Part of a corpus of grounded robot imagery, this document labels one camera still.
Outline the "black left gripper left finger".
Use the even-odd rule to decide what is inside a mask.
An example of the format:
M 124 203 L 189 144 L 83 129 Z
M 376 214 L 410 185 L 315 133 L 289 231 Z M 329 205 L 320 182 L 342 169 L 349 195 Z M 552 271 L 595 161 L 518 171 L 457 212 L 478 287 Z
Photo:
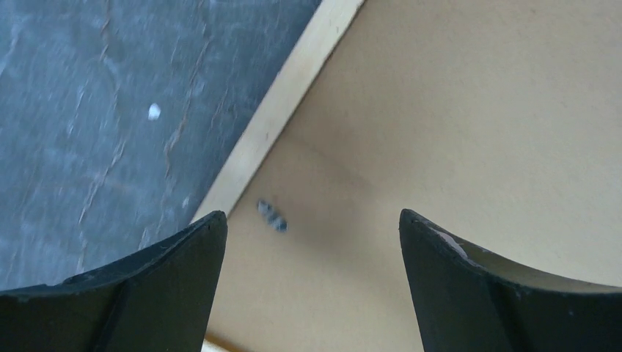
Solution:
M 214 211 L 58 285 L 1 292 L 3 351 L 200 351 L 227 242 Z

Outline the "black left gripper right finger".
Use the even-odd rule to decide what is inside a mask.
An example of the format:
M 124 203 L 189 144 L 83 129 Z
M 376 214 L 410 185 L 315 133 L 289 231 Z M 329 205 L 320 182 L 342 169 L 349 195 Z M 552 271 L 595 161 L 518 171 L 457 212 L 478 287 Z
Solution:
M 400 244 L 426 351 L 619 351 L 621 289 L 514 262 L 413 210 Z

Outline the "wooden picture frame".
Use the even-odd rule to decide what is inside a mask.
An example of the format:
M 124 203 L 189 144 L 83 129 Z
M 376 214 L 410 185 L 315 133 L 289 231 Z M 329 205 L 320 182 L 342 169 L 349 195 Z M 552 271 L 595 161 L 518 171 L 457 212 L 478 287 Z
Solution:
M 421 351 L 404 208 L 619 286 L 621 3 L 367 1 L 230 216 L 209 332 L 248 351 Z

